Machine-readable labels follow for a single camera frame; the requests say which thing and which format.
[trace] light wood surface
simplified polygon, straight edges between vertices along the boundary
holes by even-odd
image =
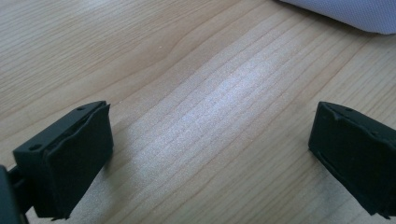
[[[272,0],[3,0],[0,78],[7,168],[69,110],[111,103],[113,158],[59,223],[395,222],[307,146],[318,101],[396,128],[395,35]]]

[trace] white fabric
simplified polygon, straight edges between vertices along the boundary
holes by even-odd
[[[396,0],[281,0],[383,35],[396,33]]]

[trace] black plastic part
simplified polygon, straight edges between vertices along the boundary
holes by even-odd
[[[110,158],[109,105],[81,106],[14,150],[39,217],[68,218]]]
[[[396,216],[396,131],[320,102],[309,149],[370,215]]]
[[[0,165],[0,223],[27,223],[24,213],[18,207],[17,199],[7,170]]]

